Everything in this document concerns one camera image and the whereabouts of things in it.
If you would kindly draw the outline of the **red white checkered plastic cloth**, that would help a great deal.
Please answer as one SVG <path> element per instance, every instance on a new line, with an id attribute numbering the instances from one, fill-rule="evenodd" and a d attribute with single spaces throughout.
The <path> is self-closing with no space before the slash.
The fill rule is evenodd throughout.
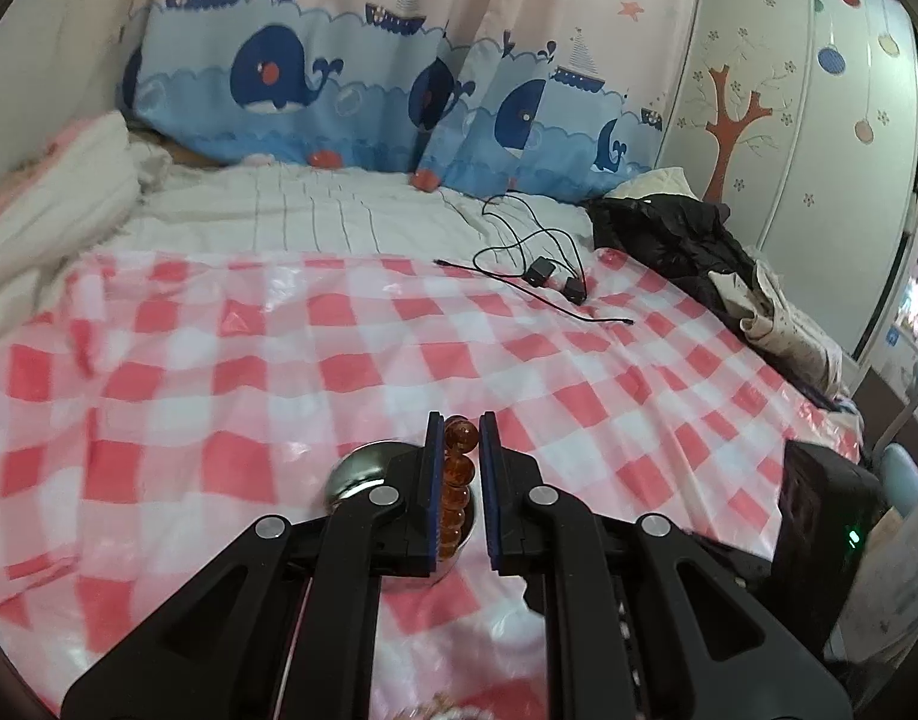
<path id="1" fill-rule="evenodd" d="M 769 556 L 786 440 L 846 457 L 815 408 L 630 257 L 570 317 L 400 257 L 101 252 L 0 340 L 0 647 L 68 686 L 256 518 L 308 520 L 327 476 L 430 413 L 503 442 L 593 511 Z"/>

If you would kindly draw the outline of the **crumpled beige garment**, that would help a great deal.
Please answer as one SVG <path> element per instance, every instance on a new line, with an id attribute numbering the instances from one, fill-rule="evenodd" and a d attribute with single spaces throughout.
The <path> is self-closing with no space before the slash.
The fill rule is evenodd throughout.
<path id="1" fill-rule="evenodd" d="M 848 398 L 843 379 L 843 351 L 818 323 L 784 294 L 779 276 L 765 260 L 755 259 L 752 275 L 708 273 L 740 338 L 776 359 L 797 380 L 829 400 Z"/>

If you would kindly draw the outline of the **black jacket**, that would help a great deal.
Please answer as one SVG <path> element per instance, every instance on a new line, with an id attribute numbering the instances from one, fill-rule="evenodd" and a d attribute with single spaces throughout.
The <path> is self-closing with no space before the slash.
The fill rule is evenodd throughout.
<path id="1" fill-rule="evenodd" d="M 599 197 L 584 205 L 596 249 L 617 249 L 656 271 L 705 305 L 734 335 L 739 321 L 711 281 L 711 273 L 739 277 L 749 286 L 754 259 L 727 231 L 718 205 L 687 195 L 653 193 L 642 199 Z"/>

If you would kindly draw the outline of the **white wardrobe with tree decal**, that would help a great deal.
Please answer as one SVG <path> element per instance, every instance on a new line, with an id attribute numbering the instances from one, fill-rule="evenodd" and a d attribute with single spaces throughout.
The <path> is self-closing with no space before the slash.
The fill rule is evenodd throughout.
<path id="1" fill-rule="evenodd" d="M 918 226 L 918 31 L 900 0 L 698 0 L 661 164 L 853 359 Z"/>

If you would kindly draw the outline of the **blue whale pattern curtain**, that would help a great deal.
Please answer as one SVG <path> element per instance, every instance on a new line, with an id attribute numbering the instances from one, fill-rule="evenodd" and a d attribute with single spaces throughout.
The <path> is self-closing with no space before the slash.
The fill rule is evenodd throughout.
<path id="1" fill-rule="evenodd" d="M 697 0 L 134 0 L 128 114 L 220 163 L 599 197 L 658 159 Z"/>

